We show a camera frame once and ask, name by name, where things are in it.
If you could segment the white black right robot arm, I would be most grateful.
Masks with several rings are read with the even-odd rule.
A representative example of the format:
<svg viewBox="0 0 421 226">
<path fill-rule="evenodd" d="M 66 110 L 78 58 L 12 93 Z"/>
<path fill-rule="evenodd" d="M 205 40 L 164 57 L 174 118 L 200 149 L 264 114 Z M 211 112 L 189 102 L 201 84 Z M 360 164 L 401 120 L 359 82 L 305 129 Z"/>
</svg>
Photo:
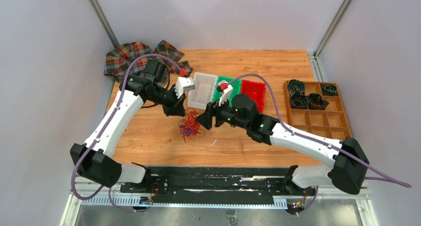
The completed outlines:
<svg viewBox="0 0 421 226">
<path fill-rule="evenodd" d="M 352 195 L 360 193 L 369 160 L 354 138 L 330 139 L 297 129 L 260 113 L 256 103 L 245 94 L 236 95 L 231 104 L 208 103 L 196 121 L 207 130 L 228 123 L 244 129 L 247 136 L 258 143 L 286 147 L 320 161 L 318 166 L 290 167 L 290 175 L 283 184 L 289 194 L 323 185 L 333 185 Z"/>
</svg>

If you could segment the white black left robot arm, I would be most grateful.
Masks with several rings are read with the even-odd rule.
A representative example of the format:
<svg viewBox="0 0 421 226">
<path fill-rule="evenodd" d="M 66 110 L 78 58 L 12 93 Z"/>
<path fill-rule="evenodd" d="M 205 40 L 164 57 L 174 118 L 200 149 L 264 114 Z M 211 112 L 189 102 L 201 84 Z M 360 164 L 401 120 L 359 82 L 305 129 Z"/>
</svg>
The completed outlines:
<svg viewBox="0 0 421 226">
<path fill-rule="evenodd" d="M 78 175 L 105 187 L 130 182 L 141 193 L 151 189 L 150 170 L 137 163 L 118 163 L 112 157 L 124 130 L 146 101 L 161 105 L 166 116 L 185 116 L 186 92 L 195 88 L 194 81 L 180 70 L 170 89 L 161 87 L 165 70 L 164 64 L 149 59 L 139 74 L 125 74 L 114 103 L 95 131 L 83 144 L 71 147 L 72 181 Z"/>
</svg>

